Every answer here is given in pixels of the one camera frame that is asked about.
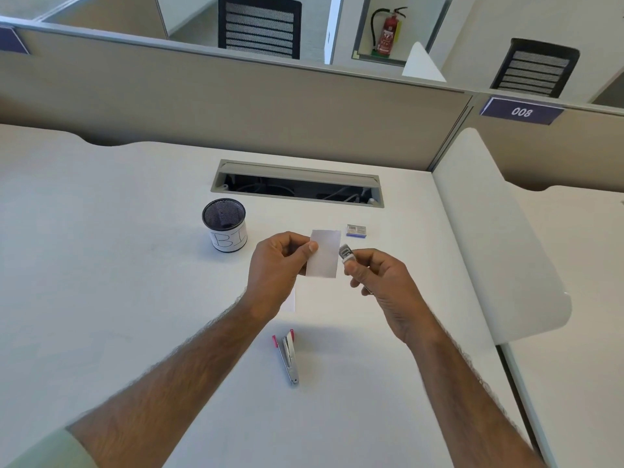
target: light green sleeve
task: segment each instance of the light green sleeve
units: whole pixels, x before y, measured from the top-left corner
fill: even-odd
[[[97,468],[89,453],[65,429],[52,432],[6,468]]]

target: red fire extinguisher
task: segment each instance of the red fire extinguisher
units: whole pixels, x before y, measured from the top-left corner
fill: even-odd
[[[401,8],[396,8],[392,12],[387,8],[380,8],[373,12],[370,16],[370,30],[372,32],[372,45],[374,48],[372,49],[372,55],[378,55],[381,57],[388,57],[390,55],[390,51],[392,51],[392,46],[394,44],[394,40],[397,37],[397,33],[399,30],[399,24],[401,21],[397,18],[397,16],[406,17],[401,10],[408,9],[407,6],[402,6]],[[384,27],[381,30],[381,35],[379,36],[379,42],[375,38],[375,28],[373,25],[373,20],[375,15],[378,13],[392,13],[390,16],[386,18],[386,22],[384,23]]]

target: purple sign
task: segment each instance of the purple sign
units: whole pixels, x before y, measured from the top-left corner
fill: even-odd
[[[550,125],[561,115],[563,110],[563,108],[551,107],[550,105],[492,97],[481,110],[481,115],[517,122]]]
[[[30,54],[15,29],[8,26],[0,26],[0,51],[3,50]]]

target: black chair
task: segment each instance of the black chair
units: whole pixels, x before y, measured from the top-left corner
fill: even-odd
[[[490,88],[558,98],[580,52],[529,39],[511,39],[511,47]]]
[[[219,47],[299,59],[301,2],[219,0]]]

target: white paper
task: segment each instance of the white paper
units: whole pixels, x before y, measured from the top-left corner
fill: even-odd
[[[280,312],[294,312],[294,290],[295,289],[297,289],[297,284],[294,285],[294,287],[292,288],[293,291],[290,293],[290,295],[286,298],[284,303],[279,308]]]
[[[312,278],[336,278],[340,231],[313,229],[310,241],[318,243],[318,250],[308,259],[306,276]]]

